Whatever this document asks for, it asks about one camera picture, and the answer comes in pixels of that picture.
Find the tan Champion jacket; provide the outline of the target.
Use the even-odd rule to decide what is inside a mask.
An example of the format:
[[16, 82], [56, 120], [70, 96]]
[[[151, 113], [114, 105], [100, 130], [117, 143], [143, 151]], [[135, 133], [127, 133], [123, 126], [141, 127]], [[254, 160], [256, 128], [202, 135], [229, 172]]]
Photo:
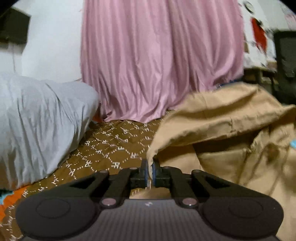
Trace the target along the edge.
[[258, 85], [189, 95], [159, 125], [147, 151], [185, 173], [201, 169], [266, 194], [283, 207], [281, 240], [295, 240], [295, 106]]

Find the brown patterned bed sheet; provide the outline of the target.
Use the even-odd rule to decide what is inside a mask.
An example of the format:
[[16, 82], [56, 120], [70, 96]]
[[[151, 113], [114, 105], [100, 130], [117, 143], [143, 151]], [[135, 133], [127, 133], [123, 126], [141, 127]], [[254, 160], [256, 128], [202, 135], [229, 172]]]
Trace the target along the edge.
[[7, 196], [1, 206], [1, 240], [20, 240], [15, 210], [25, 198], [99, 170], [116, 174], [127, 167], [140, 166], [161, 120], [139, 123], [114, 120], [91, 124], [76, 150], [53, 174]]

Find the grey pillow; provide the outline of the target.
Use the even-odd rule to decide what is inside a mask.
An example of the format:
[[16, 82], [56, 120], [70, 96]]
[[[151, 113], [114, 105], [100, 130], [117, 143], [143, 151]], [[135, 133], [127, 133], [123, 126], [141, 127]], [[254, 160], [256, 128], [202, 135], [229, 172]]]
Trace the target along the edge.
[[51, 175], [74, 151], [99, 108], [83, 82], [1, 73], [1, 189]]

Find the dark desk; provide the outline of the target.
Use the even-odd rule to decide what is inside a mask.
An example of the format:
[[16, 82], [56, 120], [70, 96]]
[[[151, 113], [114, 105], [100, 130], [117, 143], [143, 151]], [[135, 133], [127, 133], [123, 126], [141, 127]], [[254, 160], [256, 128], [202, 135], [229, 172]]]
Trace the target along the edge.
[[276, 71], [268, 68], [245, 68], [242, 80], [248, 84], [258, 84], [270, 94], [273, 93]]

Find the pink curtain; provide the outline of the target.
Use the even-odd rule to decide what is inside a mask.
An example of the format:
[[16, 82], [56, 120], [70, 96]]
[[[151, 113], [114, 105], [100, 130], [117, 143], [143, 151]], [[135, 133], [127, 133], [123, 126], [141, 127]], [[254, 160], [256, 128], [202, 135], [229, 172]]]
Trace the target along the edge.
[[238, 1], [85, 1], [82, 80], [107, 121], [147, 123], [243, 74]]

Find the black office chair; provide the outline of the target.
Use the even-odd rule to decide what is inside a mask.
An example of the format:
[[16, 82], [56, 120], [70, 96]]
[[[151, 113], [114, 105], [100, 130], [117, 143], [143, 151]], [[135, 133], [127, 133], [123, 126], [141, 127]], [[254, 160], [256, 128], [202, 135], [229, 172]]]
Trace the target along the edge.
[[273, 38], [277, 63], [273, 95], [281, 103], [295, 104], [295, 31], [276, 31]]

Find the red hanging item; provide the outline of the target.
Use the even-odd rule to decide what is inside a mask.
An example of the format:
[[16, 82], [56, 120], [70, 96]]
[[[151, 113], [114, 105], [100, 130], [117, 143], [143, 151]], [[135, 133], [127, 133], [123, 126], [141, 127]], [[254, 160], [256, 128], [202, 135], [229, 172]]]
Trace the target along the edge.
[[265, 30], [262, 27], [262, 21], [259, 21], [256, 18], [251, 18], [251, 24], [255, 39], [255, 45], [260, 51], [266, 54], [267, 38], [265, 36]]

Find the black wall box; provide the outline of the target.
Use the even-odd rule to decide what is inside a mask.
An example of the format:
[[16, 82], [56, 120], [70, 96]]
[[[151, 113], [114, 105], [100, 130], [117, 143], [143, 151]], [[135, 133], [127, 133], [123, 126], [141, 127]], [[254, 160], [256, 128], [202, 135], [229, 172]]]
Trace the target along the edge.
[[14, 8], [8, 9], [1, 16], [1, 43], [26, 44], [30, 16]]

